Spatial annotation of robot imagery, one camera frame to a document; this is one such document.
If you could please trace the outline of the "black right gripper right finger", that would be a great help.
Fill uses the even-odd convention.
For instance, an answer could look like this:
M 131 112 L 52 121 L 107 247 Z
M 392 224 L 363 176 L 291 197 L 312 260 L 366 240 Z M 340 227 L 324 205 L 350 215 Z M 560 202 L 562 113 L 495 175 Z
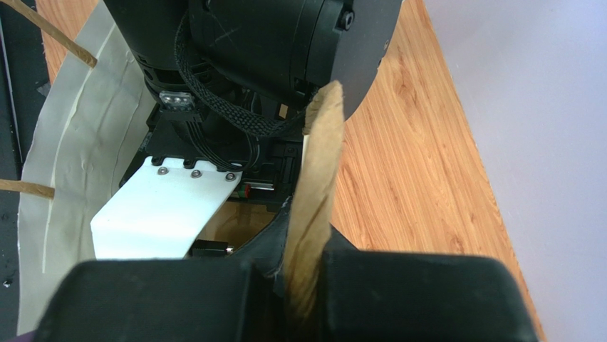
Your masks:
M 321 341 L 537 341 L 514 277 L 485 256 L 370 252 L 308 239 Z

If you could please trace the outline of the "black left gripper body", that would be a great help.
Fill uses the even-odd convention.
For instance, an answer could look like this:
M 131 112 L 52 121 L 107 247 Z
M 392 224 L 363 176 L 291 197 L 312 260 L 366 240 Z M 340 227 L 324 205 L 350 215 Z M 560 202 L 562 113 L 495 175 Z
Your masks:
M 203 255 L 212 233 L 238 227 L 241 214 L 262 206 L 274 213 L 274 218 L 238 248 L 237 256 L 254 261 L 267 277 L 278 276 L 286 243 L 289 202 L 301 166 L 303 138 L 297 134 L 278 138 L 248 135 L 207 108 L 194 111 L 186 97 L 171 92 L 161 95 L 160 104 L 147 119 L 147 128 L 120 188 L 146 157 L 151 157 L 154 165 L 171 157 L 182 159 L 187 169 L 204 160 L 222 172 L 241 172 L 239 185 L 204 226 L 186 256 Z

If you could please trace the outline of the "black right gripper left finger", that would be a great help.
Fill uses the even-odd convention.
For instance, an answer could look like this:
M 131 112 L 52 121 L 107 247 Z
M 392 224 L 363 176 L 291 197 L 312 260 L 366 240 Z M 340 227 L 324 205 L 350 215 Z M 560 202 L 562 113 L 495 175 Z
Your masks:
M 234 259 L 87 261 L 35 341 L 283 341 L 270 283 Z

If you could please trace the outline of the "brown paper bag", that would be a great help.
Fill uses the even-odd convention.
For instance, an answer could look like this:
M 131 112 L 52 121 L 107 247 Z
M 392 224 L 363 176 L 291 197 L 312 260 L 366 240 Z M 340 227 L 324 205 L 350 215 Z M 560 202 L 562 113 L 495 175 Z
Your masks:
M 44 315 L 53 295 L 71 270 L 87 261 L 189 260 L 98 260 L 94 254 L 90 222 L 120 189 L 118 178 L 135 150 L 134 139 L 142 135 L 143 111 L 155 101 L 147 91 L 141 71 L 123 35 L 102 1 L 98 62 L 73 100 L 52 90 L 43 107 L 49 121 L 59 105 L 66 110 L 66 122 L 53 159 L 52 183 L 36 180 L 33 163 L 26 164 L 26 181 L 34 194 L 50 199 L 46 230 L 41 238 L 40 261 L 24 269 L 32 283 L 19 316 L 20 326 L 32 324 Z M 330 226 L 329 219 L 343 139 L 343 92 L 334 81 L 321 90 L 311 122 L 303 170 L 291 199 L 289 225 L 283 250 L 281 273 L 267 277 L 254 261 L 224 257 L 252 264 L 270 283 L 279 319 L 286 323 L 288 338 L 310 341 L 318 337 L 315 322 L 317 272 L 308 264 L 308 239 L 320 239 Z

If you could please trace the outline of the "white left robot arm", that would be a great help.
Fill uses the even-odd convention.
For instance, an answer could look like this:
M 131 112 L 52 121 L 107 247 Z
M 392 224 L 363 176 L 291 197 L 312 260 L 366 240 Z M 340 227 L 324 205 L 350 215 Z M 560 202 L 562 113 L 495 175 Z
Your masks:
M 363 102 L 399 1 L 107 1 L 155 105 L 120 189 L 90 223 L 98 260 L 229 254 L 199 240 L 225 204 L 274 218 L 236 250 L 281 267 L 303 134 L 323 87 Z

